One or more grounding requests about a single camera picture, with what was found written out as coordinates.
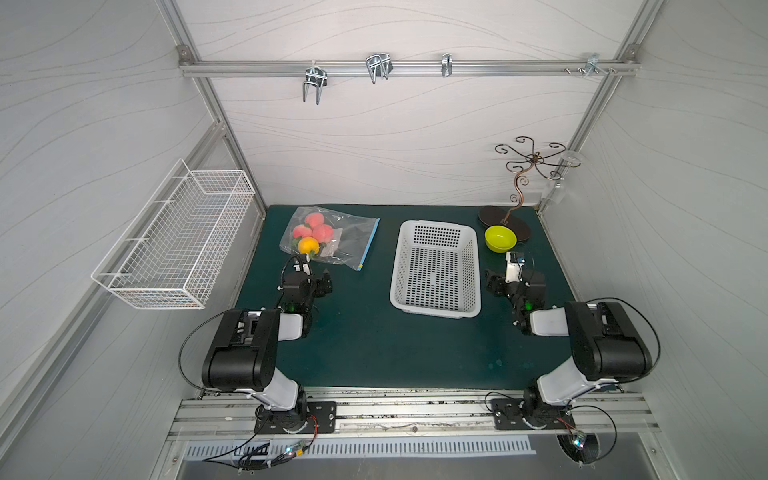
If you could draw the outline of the yellow peach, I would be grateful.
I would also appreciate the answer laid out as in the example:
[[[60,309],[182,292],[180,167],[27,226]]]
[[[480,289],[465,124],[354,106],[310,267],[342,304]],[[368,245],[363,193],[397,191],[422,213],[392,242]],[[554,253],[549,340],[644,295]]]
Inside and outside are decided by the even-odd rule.
[[[313,257],[320,252],[320,243],[312,236],[303,237],[299,240],[297,249],[300,254]]]

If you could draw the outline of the pink peach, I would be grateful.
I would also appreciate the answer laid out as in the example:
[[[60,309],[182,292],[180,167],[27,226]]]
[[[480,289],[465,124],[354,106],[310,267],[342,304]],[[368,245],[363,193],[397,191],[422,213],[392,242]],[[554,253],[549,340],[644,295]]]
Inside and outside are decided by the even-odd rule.
[[[330,225],[323,224],[313,230],[312,237],[319,244],[328,244],[333,240],[334,230]]]
[[[313,230],[306,225],[297,225],[292,231],[292,237],[294,239],[303,239],[306,237],[311,237],[312,235]]]
[[[305,224],[315,229],[325,223],[325,217],[321,212],[313,212],[306,216]]]

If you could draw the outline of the clear zip-top bag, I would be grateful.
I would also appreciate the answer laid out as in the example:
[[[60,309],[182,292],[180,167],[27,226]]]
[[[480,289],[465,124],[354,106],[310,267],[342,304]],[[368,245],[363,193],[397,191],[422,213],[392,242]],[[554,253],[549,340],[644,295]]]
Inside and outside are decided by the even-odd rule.
[[[360,271],[380,224],[319,206],[297,207],[279,243],[281,251],[318,263],[343,265]]]

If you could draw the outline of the pink peach top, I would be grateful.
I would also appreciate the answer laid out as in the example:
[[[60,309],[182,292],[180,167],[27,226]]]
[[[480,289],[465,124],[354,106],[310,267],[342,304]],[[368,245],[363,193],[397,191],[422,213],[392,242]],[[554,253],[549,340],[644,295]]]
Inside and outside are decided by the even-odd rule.
[[[306,216],[305,224],[315,229],[325,223],[325,217],[321,212],[313,212]]]

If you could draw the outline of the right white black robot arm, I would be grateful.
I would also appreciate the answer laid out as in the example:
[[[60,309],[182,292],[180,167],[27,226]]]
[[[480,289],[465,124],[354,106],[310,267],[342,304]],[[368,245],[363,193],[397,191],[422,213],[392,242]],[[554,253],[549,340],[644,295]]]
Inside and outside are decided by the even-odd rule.
[[[569,301],[547,308],[545,278],[536,272],[520,267],[510,267],[504,274],[487,271],[485,281],[490,293],[509,301],[512,324],[523,334],[569,341],[570,356],[524,391],[523,411],[564,409],[585,394],[638,381],[660,359],[627,313],[637,309],[619,298]]]

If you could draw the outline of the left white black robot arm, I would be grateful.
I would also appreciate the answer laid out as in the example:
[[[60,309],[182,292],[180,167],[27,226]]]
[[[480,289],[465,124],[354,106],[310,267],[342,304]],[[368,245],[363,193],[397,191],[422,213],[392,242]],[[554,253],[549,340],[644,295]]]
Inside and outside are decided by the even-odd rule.
[[[291,256],[280,274],[275,307],[230,309],[221,315],[202,363],[203,386],[242,393],[276,414],[304,417],[305,390],[279,370],[278,347],[308,336],[315,300],[332,291],[329,273],[315,276],[307,254]]]

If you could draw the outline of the green plastic bowl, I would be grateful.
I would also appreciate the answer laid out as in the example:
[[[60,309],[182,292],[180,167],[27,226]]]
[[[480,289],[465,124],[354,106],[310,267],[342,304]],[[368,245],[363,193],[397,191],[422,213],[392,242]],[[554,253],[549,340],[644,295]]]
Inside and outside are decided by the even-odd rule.
[[[503,225],[493,225],[484,232],[487,248],[494,253],[506,253],[518,243],[516,234]]]

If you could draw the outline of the dark green table mat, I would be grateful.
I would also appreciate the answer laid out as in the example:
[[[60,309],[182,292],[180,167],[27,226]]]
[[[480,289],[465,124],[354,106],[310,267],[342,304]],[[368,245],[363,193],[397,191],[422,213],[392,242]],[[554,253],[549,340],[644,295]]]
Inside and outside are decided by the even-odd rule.
[[[467,225],[482,233],[477,207],[344,204],[379,221],[360,271],[332,265],[330,295],[316,301],[304,339],[279,345],[277,365],[308,387],[521,390],[571,353],[564,337],[522,333],[507,299],[484,292],[480,313],[448,319],[405,313],[390,301],[398,234],[408,220]]]

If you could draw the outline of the white perforated plastic basket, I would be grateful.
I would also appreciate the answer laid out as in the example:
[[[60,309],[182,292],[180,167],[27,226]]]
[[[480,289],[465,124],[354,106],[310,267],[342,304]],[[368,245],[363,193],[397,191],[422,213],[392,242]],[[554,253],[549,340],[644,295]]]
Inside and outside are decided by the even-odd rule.
[[[455,223],[403,222],[390,302],[409,314],[476,317],[481,311],[481,279],[475,230]]]

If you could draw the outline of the metal hook left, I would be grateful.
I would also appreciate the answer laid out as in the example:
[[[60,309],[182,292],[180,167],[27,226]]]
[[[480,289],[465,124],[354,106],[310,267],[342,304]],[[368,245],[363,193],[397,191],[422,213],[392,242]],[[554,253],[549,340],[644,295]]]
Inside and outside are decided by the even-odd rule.
[[[307,102],[309,93],[314,91],[315,104],[319,105],[322,97],[323,89],[327,86],[328,74],[327,72],[318,67],[312,66],[305,71],[305,79],[302,84],[302,100]]]

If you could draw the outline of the metal hook middle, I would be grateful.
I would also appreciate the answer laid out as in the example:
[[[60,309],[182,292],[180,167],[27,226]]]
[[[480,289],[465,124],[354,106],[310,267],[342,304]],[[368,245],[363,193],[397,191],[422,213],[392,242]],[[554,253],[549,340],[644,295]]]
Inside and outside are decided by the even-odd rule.
[[[373,84],[376,84],[379,78],[388,80],[393,70],[392,59],[388,53],[370,55],[365,60],[365,66]]]

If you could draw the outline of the metal hook small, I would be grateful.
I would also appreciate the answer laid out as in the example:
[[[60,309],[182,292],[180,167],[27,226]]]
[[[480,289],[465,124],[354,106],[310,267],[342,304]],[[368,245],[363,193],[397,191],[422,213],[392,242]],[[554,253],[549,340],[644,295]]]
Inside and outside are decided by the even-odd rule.
[[[450,53],[445,53],[441,57],[441,75],[448,78],[452,75],[453,59]]]

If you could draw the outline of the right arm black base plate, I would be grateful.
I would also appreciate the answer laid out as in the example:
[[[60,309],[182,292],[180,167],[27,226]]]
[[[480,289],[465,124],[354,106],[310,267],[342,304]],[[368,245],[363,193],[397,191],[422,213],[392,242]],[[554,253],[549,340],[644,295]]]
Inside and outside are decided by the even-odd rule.
[[[564,408],[539,401],[496,397],[487,401],[494,428],[511,430],[567,430],[575,422]]]

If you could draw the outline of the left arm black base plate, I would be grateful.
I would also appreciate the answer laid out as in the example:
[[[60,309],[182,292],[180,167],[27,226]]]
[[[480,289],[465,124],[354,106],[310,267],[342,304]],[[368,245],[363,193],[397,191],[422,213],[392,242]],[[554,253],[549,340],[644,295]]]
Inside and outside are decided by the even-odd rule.
[[[337,403],[333,401],[299,402],[288,411],[269,410],[260,406],[255,411],[254,433],[266,434],[321,434],[333,433],[336,428]]]

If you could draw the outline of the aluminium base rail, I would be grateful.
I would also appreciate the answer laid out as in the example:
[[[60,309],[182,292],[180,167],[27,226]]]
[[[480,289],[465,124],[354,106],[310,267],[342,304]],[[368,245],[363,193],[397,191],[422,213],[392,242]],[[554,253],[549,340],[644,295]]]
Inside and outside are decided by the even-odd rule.
[[[338,437],[469,436],[500,434],[491,402],[520,398],[519,390],[428,388],[308,387],[314,401],[336,404],[334,434]],[[573,403],[571,416],[589,432],[658,432],[659,424],[640,393],[593,392]],[[175,414],[169,440],[230,440],[253,433],[256,403],[239,394],[183,400]]]

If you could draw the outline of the metal bracket right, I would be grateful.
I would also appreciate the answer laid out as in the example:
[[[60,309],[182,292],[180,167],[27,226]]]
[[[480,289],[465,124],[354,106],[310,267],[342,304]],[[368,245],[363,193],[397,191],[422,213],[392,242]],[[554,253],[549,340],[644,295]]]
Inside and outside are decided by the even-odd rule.
[[[583,66],[576,69],[564,68],[563,71],[567,75],[577,75],[582,78],[591,76],[612,76],[618,73],[618,70],[613,67],[604,67],[600,63],[600,57],[597,53],[590,55]]]

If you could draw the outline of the aluminium crossbar rail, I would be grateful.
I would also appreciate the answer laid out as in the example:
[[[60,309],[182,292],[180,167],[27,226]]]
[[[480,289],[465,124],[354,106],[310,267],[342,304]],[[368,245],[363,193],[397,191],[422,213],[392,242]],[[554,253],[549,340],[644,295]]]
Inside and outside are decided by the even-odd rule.
[[[571,76],[563,69],[576,69],[586,59],[577,60],[459,60],[453,58],[450,77],[542,77]],[[600,59],[604,67],[618,70],[616,75],[634,75],[641,69],[638,62]],[[431,60],[393,59],[394,77],[443,78],[441,58]],[[303,78],[312,66],[324,69],[329,78],[367,77],[363,60],[329,61],[198,61],[181,64],[182,75],[189,78]]]

